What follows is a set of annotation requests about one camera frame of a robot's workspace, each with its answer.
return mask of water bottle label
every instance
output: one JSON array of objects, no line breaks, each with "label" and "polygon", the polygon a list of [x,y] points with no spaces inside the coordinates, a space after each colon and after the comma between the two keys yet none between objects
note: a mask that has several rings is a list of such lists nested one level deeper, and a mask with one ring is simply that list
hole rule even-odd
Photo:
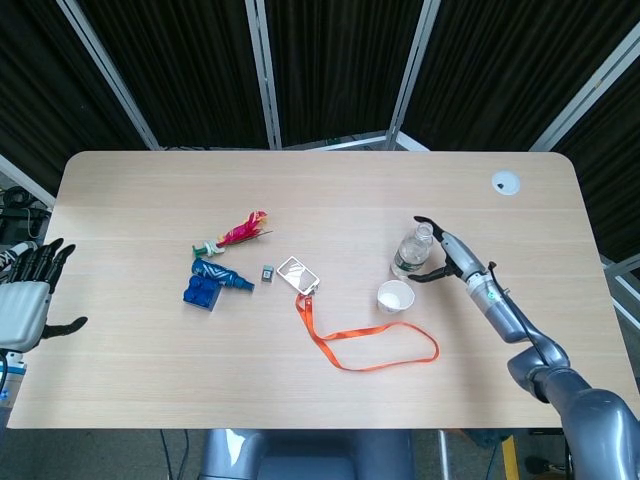
[{"label": "water bottle label", "polygon": [[424,265],[424,262],[418,264],[405,262],[399,251],[396,252],[396,256],[393,259],[393,262],[400,270],[404,270],[405,272],[415,272],[416,270],[420,270],[420,267]]}]

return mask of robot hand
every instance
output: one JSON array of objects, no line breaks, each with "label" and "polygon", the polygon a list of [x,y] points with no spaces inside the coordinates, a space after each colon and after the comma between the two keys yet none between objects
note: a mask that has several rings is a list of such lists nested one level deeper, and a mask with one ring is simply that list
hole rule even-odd
[{"label": "robot hand", "polygon": [[27,250],[20,255],[0,285],[0,349],[25,353],[41,338],[69,335],[87,323],[80,317],[68,325],[46,325],[47,312],[67,257],[75,250],[69,245],[58,252],[63,240]]}]

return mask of table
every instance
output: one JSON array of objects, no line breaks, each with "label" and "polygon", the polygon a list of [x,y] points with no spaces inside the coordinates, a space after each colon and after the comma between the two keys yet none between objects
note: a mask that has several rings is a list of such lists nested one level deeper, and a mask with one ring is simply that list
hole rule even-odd
[{"label": "table", "polygon": [[[517,173],[507,197],[494,172]],[[215,260],[256,283],[213,312],[182,301],[191,245],[249,212],[273,233]],[[414,284],[402,315],[439,341],[433,364],[334,368],[309,338],[295,291],[260,282],[297,256],[321,279],[320,333],[384,323],[378,286],[412,216],[465,241],[594,386],[640,401],[570,162],[554,153],[87,152],[66,168],[48,240],[77,244],[49,323],[87,315],[26,356],[13,428],[555,427],[552,407],[510,378],[506,345],[447,278]],[[443,262],[434,248],[426,268]],[[415,333],[334,346],[352,366],[429,353]]]}]

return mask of white paper cup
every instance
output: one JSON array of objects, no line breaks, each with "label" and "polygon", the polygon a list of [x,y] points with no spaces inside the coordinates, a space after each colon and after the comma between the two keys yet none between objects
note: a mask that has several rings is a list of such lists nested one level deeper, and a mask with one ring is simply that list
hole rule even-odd
[{"label": "white paper cup", "polygon": [[378,289],[378,308],[385,313],[398,313],[413,305],[415,298],[409,285],[400,280],[389,280]]}]

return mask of orange lanyard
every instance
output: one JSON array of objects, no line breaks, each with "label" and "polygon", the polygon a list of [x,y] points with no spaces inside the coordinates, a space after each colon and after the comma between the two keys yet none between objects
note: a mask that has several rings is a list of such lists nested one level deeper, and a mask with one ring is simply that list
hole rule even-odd
[{"label": "orange lanyard", "polygon": [[[312,297],[310,295],[306,295],[305,296],[305,295],[299,294],[298,297],[296,298],[296,308],[298,309],[298,313],[300,314],[300,318],[302,318],[302,321],[304,322],[305,327],[307,327],[307,331],[309,332],[309,335],[311,335],[311,338],[313,339],[313,341],[316,343],[316,345],[318,345],[318,347],[320,347],[320,350],[322,350],[322,353],[324,353],[326,355],[326,357],[333,364],[333,366],[335,366],[336,368],[339,368],[341,370],[348,370],[350,372],[372,372],[374,370],[380,370],[382,368],[391,367],[393,365],[403,365],[405,363],[431,363],[431,362],[435,361],[440,356],[440,346],[438,345],[438,342],[431,335],[429,335],[426,331],[424,331],[422,328],[420,328],[420,327],[418,327],[416,325],[413,325],[412,323],[391,322],[391,323],[386,323],[384,325],[380,325],[379,327],[357,328],[355,330],[344,330],[342,332],[335,332],[335,333],[331,333],[331,334],[329,334],[327,336],[321,337],[320,335],[318,335],[316,333],[316,331],[315,331],[315,329],[313,327],[313,301],[312,301]],[[388,330],[389,328],[395,327],[395,326],[405,326],[405,327],[411,328],[411,329],[421,333],[425,337],[427,337],[431,341],[433,346],[435,347],[435,351],[434,351],[433,355],[431,357],[417,358],[417,359],[414,359],[414,360],[402,360],[402,361],[399,361],[399,362],[387,362],[387,363],[382,363],[380,365],[373,365],[373,366],[364,367],[364,368],[349,368],[349,367],[344,367],[340,363],[340,361],[335,356],[333,351],[331,351],[331,348],[329,348],[329,345],[327,345],[327,343],[332,341],[332,340],[343,340],[343,339],[346,339],[346,338],[365,337],[367,335],[376,335],[378,333],[382,333],[385,330]]]}]

